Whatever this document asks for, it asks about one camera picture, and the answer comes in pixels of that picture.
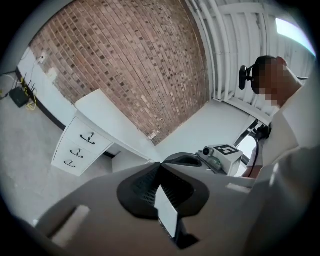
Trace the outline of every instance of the drawer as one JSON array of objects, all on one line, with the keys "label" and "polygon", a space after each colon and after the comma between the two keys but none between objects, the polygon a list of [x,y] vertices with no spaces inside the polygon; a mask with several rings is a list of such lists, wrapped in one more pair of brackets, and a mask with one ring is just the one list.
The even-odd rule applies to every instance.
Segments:
[{"label": "drawer", "polygon": [[64,136],[95,155],[101,154],[112,143],[77,117],[73,119]]},{"label": "drawer", "polygon": [[68,173],[80,176],[96,158],[97,155],[63,137],[52,165]]}]

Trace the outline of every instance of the white paper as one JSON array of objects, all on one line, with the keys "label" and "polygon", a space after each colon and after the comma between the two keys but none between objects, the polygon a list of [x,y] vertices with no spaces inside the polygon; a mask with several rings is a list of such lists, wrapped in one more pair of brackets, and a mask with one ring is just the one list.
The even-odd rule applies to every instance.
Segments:
[{"label": "white paper", "polygon": [[162,224],[174,238],[176,236],[178,212],[169,201],[169,198],[161,186],[159,186],[155,194],[154,207],[158,210],[158,216]]}]

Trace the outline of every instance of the corrugated metal wall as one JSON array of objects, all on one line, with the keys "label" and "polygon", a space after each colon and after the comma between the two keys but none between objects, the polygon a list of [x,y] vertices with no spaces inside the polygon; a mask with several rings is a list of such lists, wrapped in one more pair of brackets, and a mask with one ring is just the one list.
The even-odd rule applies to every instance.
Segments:
[{"label": "corrugated metal wall", "polygon": [[315,57],[302,45],[278,34],[276,18],[298,27],[295,20],[273,1],[189,0],[193,13],[203,18],[212,49],[212,98],[238,107],[263,123],[269,123],[277,111],[263,96],[257,96],[250,84],[238,88],[239,69],[250,67],[259,56],[284,58],[296,76],[308,77]]}]

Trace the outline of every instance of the white shirt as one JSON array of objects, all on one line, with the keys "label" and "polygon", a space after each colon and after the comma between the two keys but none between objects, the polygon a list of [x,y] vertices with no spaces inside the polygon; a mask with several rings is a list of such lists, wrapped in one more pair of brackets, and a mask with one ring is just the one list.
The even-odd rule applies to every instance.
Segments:
[{"label": "white shirt", "polygon": [[295,149],[320,145],[320,80],[316,70],[274,115],[272,131],[262,148],[263,166]]}]

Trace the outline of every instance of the brick wall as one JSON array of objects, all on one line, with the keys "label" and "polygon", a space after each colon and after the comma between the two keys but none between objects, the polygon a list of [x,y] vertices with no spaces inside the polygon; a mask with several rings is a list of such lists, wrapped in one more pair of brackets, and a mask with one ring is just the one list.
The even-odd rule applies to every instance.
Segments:
[{"label": "brick wall", "polygon": [[30,47],[70,102],[101,89],[154,144],[209,100],[203,43],[179,0],[75,0]]}]

